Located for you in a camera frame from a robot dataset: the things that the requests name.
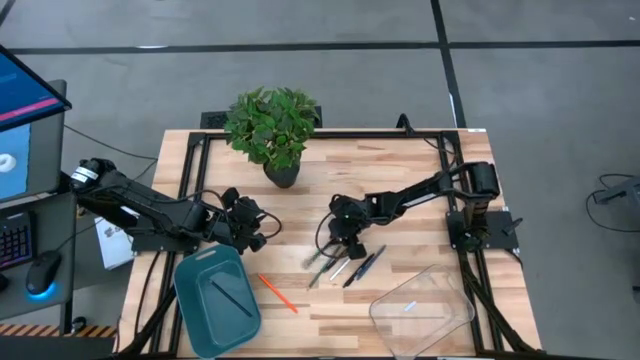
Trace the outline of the teal plastic bin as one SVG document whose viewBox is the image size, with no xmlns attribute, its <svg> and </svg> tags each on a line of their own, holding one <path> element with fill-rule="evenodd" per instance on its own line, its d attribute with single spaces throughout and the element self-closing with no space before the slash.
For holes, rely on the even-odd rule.
<svg viewBox="0 0 640 360">
<path fill-rule="evenodd" d="M 231 304 L 209 280 L 214 280 L 253 317 Z M 178 264 L 174 286 L 194 353 L 215 358 L 249 342 L 259 332 L 262 317 L 240 254 L 226 245 L 195 253 Z"/>
</svg>

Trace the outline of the green plant in black pot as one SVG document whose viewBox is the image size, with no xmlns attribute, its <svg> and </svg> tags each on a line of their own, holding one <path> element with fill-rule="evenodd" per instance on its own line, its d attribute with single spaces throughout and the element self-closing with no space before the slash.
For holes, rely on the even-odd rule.
<svg viewBox="0 0 640 360">
<path fill-rule="evenodd" d="M 260 87 L 240 94 L 226 117 L 231 148 L 260 165 L 277 187 L 292 187 L 306 142 L 321 120 L 317 101 L 302 90 Z"/>
</svg>

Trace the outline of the blue pen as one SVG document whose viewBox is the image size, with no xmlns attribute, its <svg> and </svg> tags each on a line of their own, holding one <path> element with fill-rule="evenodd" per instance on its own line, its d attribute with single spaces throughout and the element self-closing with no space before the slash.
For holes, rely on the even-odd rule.
<svg viewBox="0 0 640 360">
<path fill-rule="evenodd" d="M 363 265 L 359 273 L 356 275 L 356 280 L 360 280 L 366 272 L 373 266 L 373 264 L 377 261 L 377 259 L 384 253 L 387 245 L 383 245 L 373 256 L 367 260 L 367 262 Z"/>
</svg>

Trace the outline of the dark pen with clear barrel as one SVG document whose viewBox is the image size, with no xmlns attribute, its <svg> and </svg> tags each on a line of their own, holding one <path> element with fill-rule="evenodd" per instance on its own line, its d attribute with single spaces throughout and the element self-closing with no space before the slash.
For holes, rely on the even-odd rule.
<svg viewBox="0 0 640 360">
<path fill-rule="evenodd" d="M 338 249 L 333 256 L 323 265 L 320 270 L 320 273 L 326 273 L 329 269 L 331 269 L 340 259 L 344 258 L 347 255 L 346 249 Z"/>
</svg>

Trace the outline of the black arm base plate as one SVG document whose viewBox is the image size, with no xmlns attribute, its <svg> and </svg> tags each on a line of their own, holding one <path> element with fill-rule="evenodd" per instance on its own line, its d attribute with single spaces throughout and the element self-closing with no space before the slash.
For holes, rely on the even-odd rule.
<svg viewBox="0 0 640 360">
<path fill-rule="evenodd" d="M 475 252 L 484 249 L 514 250 L 519 247 L 515 228 L 519 222 L 512 219 L 507 211 L 489 211 L 486 213 L 487 227 L 479 235 L 473 235 L 465 223 L 462 212 L 446 214 L 446 224 L 451 247 Z"/>
<path fill-rule="evenodd" d="M 133 252 L 187 252 L 198 248 L 200 241 L 190 238 L 171 238 L 162 234 L 135 235 L 131 250 Z"/>
</svg>

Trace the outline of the thin black pencil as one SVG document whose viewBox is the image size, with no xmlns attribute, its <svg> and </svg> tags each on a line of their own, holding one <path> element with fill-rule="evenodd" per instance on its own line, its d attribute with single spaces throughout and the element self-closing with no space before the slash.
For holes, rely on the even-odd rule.
<svg viewBox="0 0 640 360">
<path fill-rule="evenodd" d="M 218 285 L 214 280 L 209 280 L 209 283 L 218 290 L 228 301 L 231 302 L 235 307 L 237 307 L 242 313 L 244 313 L 247 317 L 253 317 L 252 313 L 247 310 L 242 304 L 240 304 L 234 297 L 232 297 L 227 291 L 225 291 L 220 285 Z"/>
</svg>

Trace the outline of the black aluminium table frame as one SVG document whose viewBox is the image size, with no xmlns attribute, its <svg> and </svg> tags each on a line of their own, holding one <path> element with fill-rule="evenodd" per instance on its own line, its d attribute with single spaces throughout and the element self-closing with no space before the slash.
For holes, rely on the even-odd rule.
<svg viewBox="0 0 640 360">
<path fill-rule="evenodd" d="M 400 190 L 445 165 L 444 155 L 423 132 L 408 136 L 399 129 L 320 129 L 306 144 L 295 184 L 281 189 L 259 166 L 234 151 L 221 131 L 167 131 L 152 182 L 156 191 L 173 197 L 203 189 L 205 199 L 214 201 L 211 191 L 235 187 L 270 214 L 263 224 L 270 234 L 267 245 L 243 255 L 261 327 L 252 340 L 222 360 L 388 357 L 390 352 L 369 316 L 373 301 L 432 265 L 444 266 L 453 286 L 462 286 L 458 256 L 446 227 L 450 202 L 439 198 L 410 209 L 387 226 L 365 230 L 361 239 L 369 253 L 383 245 L 387 248 L 364 277 L 347 288 L 342 285 L 356 270 L 355 262 L 329 281 L 343 261 L 337 263 L 310 290 L 307 287 L 325 259 L 307 270 L 301 263 L 327 238 L 323 219 L 333 195 L 361 197 Z M 287 308 L 258 274 L 299 313 Z"/>
</svg>

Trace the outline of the orange pencil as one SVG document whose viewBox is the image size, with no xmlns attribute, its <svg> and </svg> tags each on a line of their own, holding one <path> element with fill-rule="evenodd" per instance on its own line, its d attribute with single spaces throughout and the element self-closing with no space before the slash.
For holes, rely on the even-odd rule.
<svg viewBox="0 0 640 360">
<path fill-rule="evenodd" d="M 277 296 L 283 304 L 289 308 L 293 313 L 298 314 L 297 307 L 290 302 L 263 274 L 258 274 L 259 279 L 267 286 L 275 296 Z"/>
</svg>

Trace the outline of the black tilted computer monitor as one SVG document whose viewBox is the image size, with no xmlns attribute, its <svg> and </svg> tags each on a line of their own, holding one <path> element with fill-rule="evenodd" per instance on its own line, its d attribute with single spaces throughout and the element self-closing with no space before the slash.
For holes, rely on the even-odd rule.
<svg viewBox="0 0 640 360">
<path fill-rule="evenodd" d="M 71 109 L 64 95 L 0 45 L 0 132 Z"/>
</svg>

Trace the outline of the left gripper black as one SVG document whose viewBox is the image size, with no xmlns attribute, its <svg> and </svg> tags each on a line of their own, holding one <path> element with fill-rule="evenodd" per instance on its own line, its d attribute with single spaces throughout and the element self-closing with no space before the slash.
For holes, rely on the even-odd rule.
<svg viewBox="0 0 640 360">
<path fill-rule="evenodd" d="M 265 211 L 257 202 L 247 196 L 241 197 L 235 187 L 228 188 L 222 195 L 227 224 L 230 230 L 229 245 L 239 254 L 246 249 L 258 252 L 266 245 L 266 235 L 261 230 Z"/>
</svg>

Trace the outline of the clear plastic bin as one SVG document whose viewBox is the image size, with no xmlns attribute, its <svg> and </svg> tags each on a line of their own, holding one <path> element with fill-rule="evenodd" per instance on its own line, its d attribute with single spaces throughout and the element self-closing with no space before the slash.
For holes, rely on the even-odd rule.
<svg viewBox="0 0 640 360">
<path fill-rule="evenodd" d="M 465 293 L 442 265 L 432 265 L 373 301 L 369 316 L 396 360 L 415 360 L 475 318 Z"/>
</svg>

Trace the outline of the yellow black hazard strip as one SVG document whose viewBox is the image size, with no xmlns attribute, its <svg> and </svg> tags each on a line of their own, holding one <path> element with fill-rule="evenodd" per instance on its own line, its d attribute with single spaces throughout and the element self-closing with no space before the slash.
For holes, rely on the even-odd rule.
<svg viewBox="0 0 640 360">
<path fill-rule="evenodd" d="M 9 337 L 83 337 L 114 338 L 116 327 L 87 325 L 77 332 L 62 334 L 53 325 L 0 324 L 0 336 Z"/>
</svg>

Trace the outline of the white booklet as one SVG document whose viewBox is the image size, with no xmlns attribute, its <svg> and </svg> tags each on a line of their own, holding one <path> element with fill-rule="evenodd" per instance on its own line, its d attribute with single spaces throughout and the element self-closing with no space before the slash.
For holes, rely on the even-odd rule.
<svg viewBox="0 0 640 360">
<path fill-rule="evenodd" d="M 103 217 L 96 217 L 94 223 L 105 270 L 113 270 L 134 259 L 130 235 Z"/>
</svg>

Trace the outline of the black computer mouse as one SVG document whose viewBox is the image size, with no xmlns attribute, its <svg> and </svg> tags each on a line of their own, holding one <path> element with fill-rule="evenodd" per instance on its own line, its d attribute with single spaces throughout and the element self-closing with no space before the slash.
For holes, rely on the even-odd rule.
<svg viewBox="0 0 640 360">
<path fill-rule="evenodd" d="M 33 296 L 47 292 L 54 282 L 61 261 L 62 256 L 58 251 L 50 250 L 39 255 L 27 272 L 27 292 Z"/>
</svg>

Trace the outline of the dark computer desk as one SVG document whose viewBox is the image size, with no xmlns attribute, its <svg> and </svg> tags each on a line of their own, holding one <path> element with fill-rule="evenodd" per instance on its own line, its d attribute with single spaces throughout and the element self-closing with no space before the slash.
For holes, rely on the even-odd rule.
<svg viewBox="0 0 640 360">
<path fill-rule="evenodd" d="M 72 300 L 75 255 L 75 213 L 73 196 L 56 195 L 30 203 L 0 209 L 0 219 L 32 212 L 35 234 L 35 257 L 23 264 L 0 271 L 0 320 L 13 318 Z M 26 290 L 26 276 L 33 261 L 46 251 L 58 251 L 62 261 L 53 284 L 41 295 Z"/>
</svg>

